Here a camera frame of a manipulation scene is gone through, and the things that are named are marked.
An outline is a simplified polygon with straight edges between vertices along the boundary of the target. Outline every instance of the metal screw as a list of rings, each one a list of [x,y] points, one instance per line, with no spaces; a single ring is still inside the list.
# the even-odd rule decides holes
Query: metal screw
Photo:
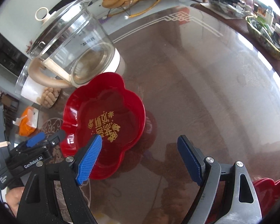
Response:
[[[212,157],[208,156],[206,158],[206,161],[209,162],[209,163],[213,163],[215,160]]]
[[[74,157],[68,156],[68,157],[65,159],[65,161],[67,161],[67,162],[72,162],[72,161],[74,161]]]
[[[41,167],[43,165],[43,161],[38,161],[37,163],[36,163],[36,166],[37,167]]]
[[[239,167],[242,167],[244,164],[243,164],[241,161],[237,161],[237,165],[238,165]]]

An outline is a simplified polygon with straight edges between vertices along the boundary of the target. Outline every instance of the blue gripper pad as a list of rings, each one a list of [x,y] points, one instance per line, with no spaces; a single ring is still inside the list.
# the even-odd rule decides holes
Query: blue gripper pad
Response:
[[[205,172],[205,163],[203,161],[204,156],[199,155],[197,150],[185,135],[181,135],[177,139],[177,149],[192,180],[201,187],[203,185],[203,176]]]
[[[92,171],[94,164],[99,156],[99,153],[102,149],[102,137],[97,135],[88,150],[86,151],[85,155],[81,159],[78,165],[78,174],[76,177],[76,181],[78,185],[81,185],[83,181],[89,178],[89,175]]]
[[[42,140],[45,140],[46,138],[46,134],[44,132],[40,132],[38,133],[36,136],[30,138],[27,143],[26,146],[27,147],[33,147],[35,146],[37,143],[39,143]]]

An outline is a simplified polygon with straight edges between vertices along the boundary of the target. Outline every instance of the red bowl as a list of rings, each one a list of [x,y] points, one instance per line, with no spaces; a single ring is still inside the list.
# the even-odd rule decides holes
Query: red bowl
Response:
[[[263,178],[253,182],[253,185],[259,201],[262,217],[264,217],[280,198],[280,180],[275,182],[272,179]]]
[[[90,178],[106,179],[119,168],[125,151],[137,143],[144,124],[141,99],[125,89],[120,75],[102,73],[75,90],[67,100],[61,128],[68,136],[60,148],[65,157],[73,156],[93,134],[101,135],[102,150]]]

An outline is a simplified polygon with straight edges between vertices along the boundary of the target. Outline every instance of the plastic bag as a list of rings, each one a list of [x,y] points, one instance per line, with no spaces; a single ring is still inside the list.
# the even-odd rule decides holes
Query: plastic bag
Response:
[[[19,127],[20,136],[30,136],[37,128],[37,119],[38,110],[33,107],[27,107],[21,118],[17,118],[13,123]]]

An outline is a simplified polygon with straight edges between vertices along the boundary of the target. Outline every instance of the floor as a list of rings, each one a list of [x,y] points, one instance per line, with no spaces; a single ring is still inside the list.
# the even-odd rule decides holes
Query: floor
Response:
[[[155,0],[144,0],[138,2],[135,6],[131,8],[131,14],[139,13],[146,8],[149,8]],[[106,20],[100,19],[99,21],[102,23],[103,28],[107,32],[108,35],[112,34],[113,32],[123,28],[124,26],[131,24],[141,18],[144,18],[146,16],[149,16],[153,13],[157,13],[159,11],[180,6],[180,5],[185,5],[185,6],[190,6],[191,4],[196,3],[192,0],[161,0],[155,7],[153,7],[151,10],[148,12],[136,16],[134,18],[129,18],[125,19],[125,16],[127,15],[126,13],[121,13],[116,16],[113,16],[111,18],[108,18]]]

